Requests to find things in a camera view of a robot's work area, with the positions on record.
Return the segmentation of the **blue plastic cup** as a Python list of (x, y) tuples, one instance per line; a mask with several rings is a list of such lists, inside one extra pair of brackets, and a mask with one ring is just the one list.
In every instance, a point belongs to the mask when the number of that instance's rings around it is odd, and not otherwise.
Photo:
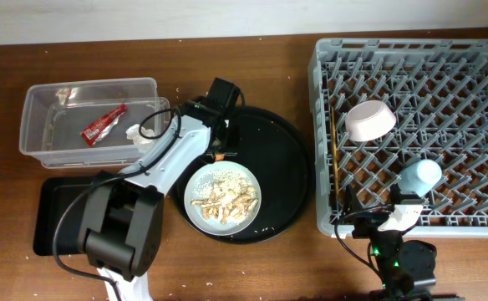
[(425, 196), (441, 179), (442, 170), (432, 160), (421, 160), (404, 168), (400, 173), (399, 189), (405, 193)]

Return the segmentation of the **grey plate with leftovers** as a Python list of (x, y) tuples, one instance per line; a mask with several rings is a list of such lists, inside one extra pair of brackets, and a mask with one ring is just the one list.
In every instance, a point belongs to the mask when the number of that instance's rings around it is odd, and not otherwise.
[(206, 234), (231, 236), (257, 217), (262, 205), (258, 179), (245, 166), (218, 161), (192, 174), (184, 192), (186, 217)]

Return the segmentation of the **wooden chopstick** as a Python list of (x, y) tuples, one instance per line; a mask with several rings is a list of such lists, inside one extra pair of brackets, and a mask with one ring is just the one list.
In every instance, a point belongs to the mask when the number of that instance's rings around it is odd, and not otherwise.
[(335, 200), (337, 202), (338, 201), (338, 195), (339, 195), (338, 163), (337, 163), (337, 131), (336, 131), (334, 109), (331, 109), (330, 111), (331, 111), (330, 112), (330, 125), (331, 125), (331, 136), (332, 136), (334, 192), (335, 192)]

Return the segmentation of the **pink white bowl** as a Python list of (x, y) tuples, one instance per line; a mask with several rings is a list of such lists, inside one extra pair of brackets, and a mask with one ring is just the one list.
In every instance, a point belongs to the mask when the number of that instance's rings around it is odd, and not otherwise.
[(394, 113), (383, 101), (368, 100), (347, 113), (345, 128), (351, 141), (366, 142), (386, 135), (396, 122)]

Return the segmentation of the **white tissue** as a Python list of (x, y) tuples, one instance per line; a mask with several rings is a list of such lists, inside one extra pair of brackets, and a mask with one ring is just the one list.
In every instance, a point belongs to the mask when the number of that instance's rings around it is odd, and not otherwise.
[(126, 138), (133, 142), (133, 145), (139, 150), (140, 153), (146, 153), (155, 143), (154, 140), (146, 139), (145, 136), (154, 136), (155, 132), (152, 129), (146, 129), (140, 127), (139, 124), (132, 125), (126, 130)]

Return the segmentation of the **red snack wrapper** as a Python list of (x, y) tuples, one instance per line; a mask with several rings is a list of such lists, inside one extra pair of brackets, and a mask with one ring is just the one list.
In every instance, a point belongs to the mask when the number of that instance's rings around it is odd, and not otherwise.
[(127, 111), (125, 104), (119, 105), (81, 131), (81, 136), (89, 147), (94, 147), (119, 123), (119, 118)]

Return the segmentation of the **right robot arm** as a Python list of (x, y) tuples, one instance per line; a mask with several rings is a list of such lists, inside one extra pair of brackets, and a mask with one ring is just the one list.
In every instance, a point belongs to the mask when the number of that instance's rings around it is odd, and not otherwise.
[(382, 288), (369, 293), (370, 300), (431, 300), (436, 247), (420, 240), (404, 240), (419, 220), (424, 201), (413, 192), (390, 187), (390, 202), (364, 208), (354, 188), (347, 186), (344, 209), (338, 223), (354, 225), (352, 237), (367, 239), (367, 258), (363, 261), (379, 277)]

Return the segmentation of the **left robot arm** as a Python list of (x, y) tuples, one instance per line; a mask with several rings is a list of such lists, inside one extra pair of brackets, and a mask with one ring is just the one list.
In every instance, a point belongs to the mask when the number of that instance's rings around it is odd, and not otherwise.
[(167, 129), (135, 163), (98, 179), (85, 199), (78, 250), (111, 300), (150, 299), (147, 270), (160, 246), (164, 198), (198, 157), (226, 145), (233, 100), (200, 97), (172, 108)]

